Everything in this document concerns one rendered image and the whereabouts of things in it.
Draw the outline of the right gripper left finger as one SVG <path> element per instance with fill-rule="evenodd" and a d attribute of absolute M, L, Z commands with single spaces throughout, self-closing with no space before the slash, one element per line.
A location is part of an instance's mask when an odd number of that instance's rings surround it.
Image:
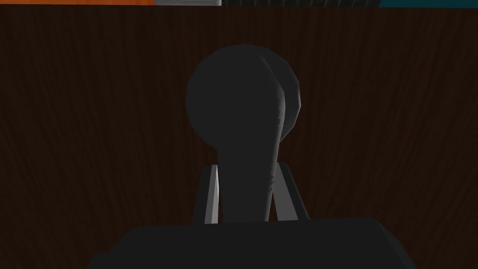
<path fill-rule="evenodd" d="M 193 224 L 217 224 L 219 212 L 218 166 L 206 165 L 201 171 Z"/>

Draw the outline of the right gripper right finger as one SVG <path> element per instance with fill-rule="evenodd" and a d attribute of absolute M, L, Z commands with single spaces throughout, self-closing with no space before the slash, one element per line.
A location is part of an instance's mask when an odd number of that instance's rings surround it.
<path fill-rule="evenodd" d="M 309 220 L 309 214 L 286 163 L 276 165 L 273 197 L 279 221 Z"/>

